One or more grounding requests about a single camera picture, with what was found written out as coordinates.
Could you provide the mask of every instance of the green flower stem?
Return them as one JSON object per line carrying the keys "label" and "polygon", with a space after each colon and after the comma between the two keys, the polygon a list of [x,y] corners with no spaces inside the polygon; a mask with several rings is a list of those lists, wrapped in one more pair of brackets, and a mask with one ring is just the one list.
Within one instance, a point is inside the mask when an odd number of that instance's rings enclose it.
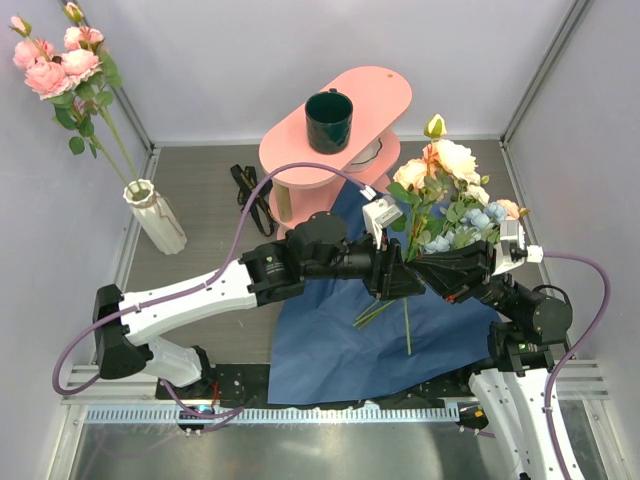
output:
{"label": "green flower stem", "polygon": [[380,303],[380,300],[376,300],[375,302],[373,302],[371,305],[369,305],[366,310],[364,312],[362,312],[360,315],[358,315],[356,317],[356,323],[358,323],[358,320],[360,320],[362,317],[364,317],[367,313],[369,313],[371,311],[371,309],[373,307],[375,307],[378,303]]}
{"label": "green flower stem", "polygon": [[113,120],[111,119],[111,115],[109,114],[109,110],[107,110],[107,107],[100,107],[98,109],[98,112],[100,113],[100,116],[102,118],[104,118],[104,121],[109,126],[109,129],[111,130],[111,133],[113,134],[113,138],[116,139],[116,142],[118,143],[118,146],[120,147],[120,151],[122,151],[122,154],[124,155],[124,158],[127,160],[127,164],[129,165],[129,169],[131,170],[131,173],[133,174],[133,178],[135,179],[135,182],[138,185],[138,188],[140,189],[140,191],[143,191],[144,189],[142,188],[142,185],[140,184],[140,180],[138,180],[138,175],[136,173],[136,169],[133,167],[133,162],[131,161],[131,157],[129,156],[129,152],[127,152],[127,149],[125,148],[124,143],[122,143],[122,139],[120,138],[120,134],[118,133],[118,130],[116,129],[116,126],[113,123]]}
{"label": "green flower stem", "polygon": [[366,327],[367,325],[369,325],[369,323],[373,319],[375,319],[380,313],[382,313],[385,309],[387,309],[388,307],[393,305],[395,302],[396,302],[395,300],[391,300],[390,302],[385,303],[383,306],[381,306],[380,308],[374,310],[369,315],[367,315],[365,317],[362,317],[360,320],[355,322],[353,324],[353,326],[354,327],[358,327],[359,329],[362,329],[362,328]]}
{"label": "green flower stem", "polygon": [[93,144],[96,146],[96,148],[98,150],[100,150],[104,154],[105,157],[107,157],[107,160],[109,160],[109,163],[111,164],[113,169],[116,171],[116,173],[118,174],[118,176],[120,177],[120,179],[124,183],[125,187],[127,187],[127,189],[129,190],[129,193],[131,193],[131,197],[133,197],[134,196],[134,192],[133,192],[133,190],[131,190],[131,187],[129,186],[129,181],[124,176],[122,171],[118,168],[118,165],[116,165],[116,162],[113,160],[113,157],[111,157],[111,155],[109,154],[107,149],[104,148],[104,145],[102,145],[102,143],[100,143],[100,140],[98,140],[98,137],[96,137],[95,135],[91,135],[90,138],[91,138],[91,141],[93,142]]}
{"label": "green flower stem", "polygon": [[[77,105],[75,103],[75,99],[74,99],[74,102],[72,103],[72,107],[73,108],[71,109],[71,112],[73,113],[73,116],[75,117],[76,121],[80,121],[80,119],[82,118],[82,113],[78,109],[78,107],[77,107]],[[133,190],[131,190],[131,187],[129,186],[129,180],[127,180],[127,177],[124,176],[124,174],[122,173],[122,170],[120,170],[118,168],[118,165],[116,165],[116,162],[113,160],[113,157],[109,154],[109,152],[104,147],[104,145],[102,145],[100,140],[98,140],[98,137],[96,137],[95,134],[91,135],[91,137],[89,137],[89,138],[91,139],[93,144],[96,146],[96,148],[98,150],[100,150],[104,154],[104,156],[107,158],[107,160],[109,160],[109,163],[111,164],[113,169],[116,171],[116,173],[118,174],[118,176],[122,180],[122,183],[124,183],[124,186],[129,190],[129,193],[131,193],[131,197],[133,197],[134,196],[134,192],[133,192]]]}
{"label": "green flower stem", "polygon": [[42,54],[42,56],[44,57],[44,59],[47,62],[50,62],[51,59],[49,58],[49,55],[47,55],[47,52],[45,52],[42,47],[40,47],[40,45],[38,45],[38,42],[36,42],[33,38],[31,38],[31,35],[29,35],[27,37],[29,40],[31,40],[31,43],[33,43],[33,45],[38,49],[38,51]]}
{"label": "green flower stem", "polygon": [[409,299],[404,297],[404,326],[407,335],[407,354],[411,355],[411,324],[409,323]]}

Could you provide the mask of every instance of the navy fabric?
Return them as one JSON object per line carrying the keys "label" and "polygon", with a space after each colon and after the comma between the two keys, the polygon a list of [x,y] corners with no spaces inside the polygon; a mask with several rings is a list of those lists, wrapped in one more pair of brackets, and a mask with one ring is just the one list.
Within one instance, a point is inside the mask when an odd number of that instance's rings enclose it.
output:
{"label": "navy fabric", "polygon": [[[366,200],[348,182],[331,211],[364,231]],[[389,232],[406,248],[406,235]],[[311,280],[284,304],[271,352],[269,403],[306,405],[395,393],[488,356],[498,315],[475,299],[449,305],[432,291],[409,298],[412,355],[399,300],[362,330],[356,317],[373,298],[359,280]]]}

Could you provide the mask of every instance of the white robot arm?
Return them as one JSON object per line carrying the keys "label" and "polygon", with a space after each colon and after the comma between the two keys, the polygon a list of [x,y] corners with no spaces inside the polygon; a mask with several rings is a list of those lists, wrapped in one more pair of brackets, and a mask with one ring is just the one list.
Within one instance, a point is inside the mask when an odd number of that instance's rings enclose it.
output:
{"label": "white robot arm", "polygon": [[[507,273],[527,261],[540,262],[542,249],[527,247],[520,223],[507,221],[495,246],[476,242],[405,264],[399,243],[385,235],[385,227],[401,215],[391,197],[374,200],[363,213],[367,234],[356,242],[346,241],[346,225],[339,217],[321,212],[291,230],[285,240],[261,245],[233,261],[211,285],[207,280],[215,272],[144,292],[121,294],[113,285],[104,287],[98,292],[94,321],[115,310],[136,311],[96,330],[100,376],[114,379],[143,372],[197,398],[212,383],[206,353],[168,342],[160,337],[163,333],[219,313],[300,295],[307,279],[360,279],[382,300],[419,295],[429,286],[451,303],[475,297],[513,320],[492,325],[488,338],[495,368],[471,375],[470,387],[513,466],[513,478],[563,478],[543,400],[553,367],[548,345],[564,341],[571,308],[522,287]],[[137,308],[151,298],[199,286],[203,288],[191,295]],[[575,472],[572,478],[583,478],[553,395],[565,460]]]}

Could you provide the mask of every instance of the pink rose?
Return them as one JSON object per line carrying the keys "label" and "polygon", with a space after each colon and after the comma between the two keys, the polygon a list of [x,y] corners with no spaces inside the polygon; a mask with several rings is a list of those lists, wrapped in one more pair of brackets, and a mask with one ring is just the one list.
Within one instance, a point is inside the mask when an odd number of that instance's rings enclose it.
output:
{"label": "pink rose", "polygon": [[44,58],[38,58],[26,75],[24,83],[40,95],[40,100],[57,97],[71,88],[71,81],[62,65],[47,62]]}
{"label": "pink rose", "polygon": [[74,85],[100,71],[100,59],[89,50],[73,50],[62,54],[62,68]]}
{"label": "pink rose", "polygon": [[[46,52],[49,58],[55,55],[56,51],[53,48],[53,45],[46,40],[36,40],[36,43],[41,50]],[[31,65],[35,64],[35,61],[40,57],[42,57],[42,52],[38,47],[34,45],[31,40],[23,40],[16,45],[15,54],[13,55],[13,63],[15,63],[18,68],[26,70],[27,68],[30,68]]]}
{"label": "pink rose", "polygon": [[84,18],[82,10],[80,10],[75,3],[68,2],[64,7],[64,13],[69,17],[69,20],[73,22],[79,22]]}
{"label": "pink rose", "polygon": [[520,207],[511,200],[497,200],[507,211],[507,220],[517,220],[520,218]]}
{"label": "pink rose", "polygon": [[64,34],[64,46],[67,50],[78,50],[82,48],[80,42],[87,45],[95,45],[104,40],[104,35],[100,30],[89,27],[69,27]]}

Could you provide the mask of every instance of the blue flower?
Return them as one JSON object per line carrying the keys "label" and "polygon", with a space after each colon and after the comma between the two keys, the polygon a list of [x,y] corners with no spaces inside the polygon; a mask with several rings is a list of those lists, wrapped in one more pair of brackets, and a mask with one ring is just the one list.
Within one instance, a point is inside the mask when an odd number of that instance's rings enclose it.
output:
{"label": "blue flower", "polygon": [[471,219],[471,223],[473,224],[474,227],[482,230],[483,228],[487,227],[489,223],[491,223],[491,219],[486,214],[481,213],[473,217]]}
{"label": "blue flower", "polygon": [[469,220],[473,220],[478,215],[482,215],[482,210],[480,210],[479,208],[472,208],[471,210],[467,210],[464,214],[465,218]]}
{"label": "blue flower", "polygon": [[504,222],[509,214],[507,209],[498,202],[491,202],[488,204],[484,209],[484,213],[498,225]]}
{"label": "blue flower", "polygon": [[451,244],[442,235],[438,235],[424,247],[425,253],[448,252]]}

